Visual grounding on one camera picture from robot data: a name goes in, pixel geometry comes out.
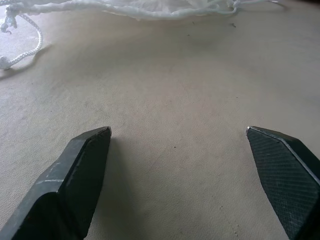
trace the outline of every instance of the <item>beige leather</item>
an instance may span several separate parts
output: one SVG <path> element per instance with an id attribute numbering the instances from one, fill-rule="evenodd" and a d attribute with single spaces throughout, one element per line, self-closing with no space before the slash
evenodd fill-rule
<path id="1" fill-rule="evenodd" d="M 281 131 L 320 157 L 319 7 L 283 4 L 179 21 L 32 17 L 45 48 L 0 72 L 0 227 L 71 138 L 111 126 L 86 240 L 287 240 L 245 136 Z M 1 55 L 37 44 L 18 24 Z"/>

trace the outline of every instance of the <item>white rope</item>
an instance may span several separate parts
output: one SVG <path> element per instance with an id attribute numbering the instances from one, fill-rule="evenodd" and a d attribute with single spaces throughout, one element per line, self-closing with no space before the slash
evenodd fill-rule
<path id="1" fill-rule="evenodd" d="M 16 16 L 20 16 L 36 29 L 39 36 L 38 45 L 35 49 L 26 51 L 13 60 L 9 60 L 9 58 L 1 56 L 0 70 L 7 70 L 11 68 L 11 66 L 17 64 L 22 59 L 35 55 L 42 48 L 42 31 L 39 28 L 39 26 L 25 14 L 37 15 L 41 13 L 71 11 L 80 9 L 98 9 L 104 12 L 118 15 L 126 15 L 137 19 L 181 19 L 192 15 L 205 15 L 210 13 L 219 13 L 225 15 L 233 14 L 237 11 L 238 7 L 241 4 L 259 3 L 268 0 L 226 0 L 227 6 L 229 8 L 233 8 L 233 10 L 230 11 L 221 10 L 218 3 L 223 2 L 224 0 L 212 0 L 208 2 L 206 8 L 188 8 L 180 9 L 174 12 L 148 11 L 146 9 L 134 6 L 114 6 L 108 4 L 108 1 L 109 0 L 0 0 L 0 7 L 9 5 L 6 8 L 6 17 L 4 23 L 0 27 L 1 32 L 11 33 L 7 30 L 9 27 L 17 28 Z"/>

